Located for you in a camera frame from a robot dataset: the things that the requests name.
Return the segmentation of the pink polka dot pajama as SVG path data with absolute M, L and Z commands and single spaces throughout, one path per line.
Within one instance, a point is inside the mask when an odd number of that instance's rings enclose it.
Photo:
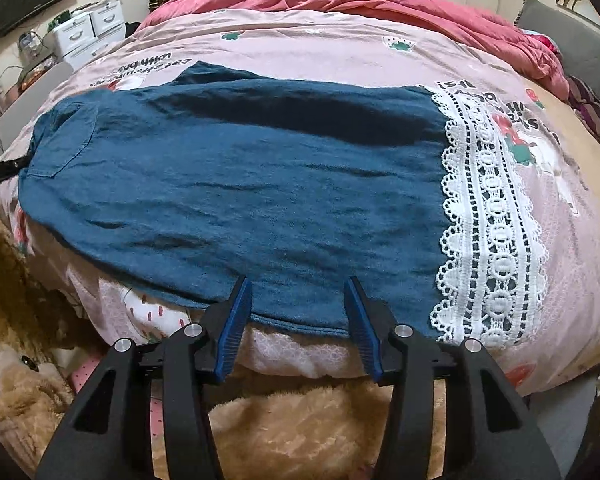
M 100 356 L 88 356 L 80 364 L 73 367 L 69 374 L 69 382 L 75 393 L 79 393 L 90 380 L 101 360 Z M 149 422 L 151 437 L 153 438 L 163 435 L 162 400 L 159 398 L 159 387 L 158 382 L 151 384 Z M 97 415 L 107 414 L 111 406 L 111 399 L 111 386 L 102 384 L 102 391 L 97 396 L 93 396 L 93 401 L 96 403 L 95 413 Z

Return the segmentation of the striped purple pillow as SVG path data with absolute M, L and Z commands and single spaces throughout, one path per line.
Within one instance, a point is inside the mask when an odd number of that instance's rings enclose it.
M 600 98 L 581 79 L 568 76 L 568 104 L 600 144 Z

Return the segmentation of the pink strawberry print duvet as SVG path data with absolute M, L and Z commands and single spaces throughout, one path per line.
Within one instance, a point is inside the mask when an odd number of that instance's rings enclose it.
M 532 332 L 507 348 L 486 348 L 525 394 L 568 382 L 600 363 L 600 147 L 566 104 L 496 56 L 438 32 L 316 11 L 219 10 L 171 18 L 140 30 L 60 84 L 5 158 L 27 155 L 38 118 L 68 96 L 160 86 L 198 62 L 365 88 L 465 81 L 494 96 L 534 157 L 518 172 L 547 258 L 545 295 Z M 84 307 L 102 338 L 155 341 L 200 318 L 208 306 L 182 307 L 124 284 L 29 219 L 19 203 L 19 174 L 0 183 L 1 219 L 36 277 Z M 349 330 L 341 338 L 276 330 L 257 323 L 253 307 L 242 366 L 312 378 L 361 374 Z

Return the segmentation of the red pink quilt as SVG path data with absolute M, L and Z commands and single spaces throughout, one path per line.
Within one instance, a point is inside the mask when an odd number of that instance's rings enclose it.
M 545 44 L 490 11 L 448 0 L 169 0 L 150 12 L 140 28 L 223 9 L 338 12 L 413 25 L 496 56 L 557 99 L 569 96 L 562 63 Z

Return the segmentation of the white drawer cabinet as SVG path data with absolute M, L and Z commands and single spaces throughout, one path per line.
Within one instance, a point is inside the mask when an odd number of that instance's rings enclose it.
M 72 11 L 68 21 L 55 26 L 44 42 L 76 72 L 124 38 L 121 0 L 102 0 Z

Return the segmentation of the grey padded headboard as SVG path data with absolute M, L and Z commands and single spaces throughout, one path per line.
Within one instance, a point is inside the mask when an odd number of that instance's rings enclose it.
M 539 0 L 524 0 L 515 24 L 552 38 L 565 73 L 584 81 L 600 98 L 600 32 Z

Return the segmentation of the blue denim lace-hem pants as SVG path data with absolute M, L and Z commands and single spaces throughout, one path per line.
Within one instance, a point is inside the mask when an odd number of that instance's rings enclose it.
M 465 81 L 365 88 L 198 62 L 38 118 L 27 217 L 182 307 L 253 281 L 262 325 L 346 336 L 356 276 L 401 322 L 492 349 L 533 330 L 547 251 L 501 104 Z

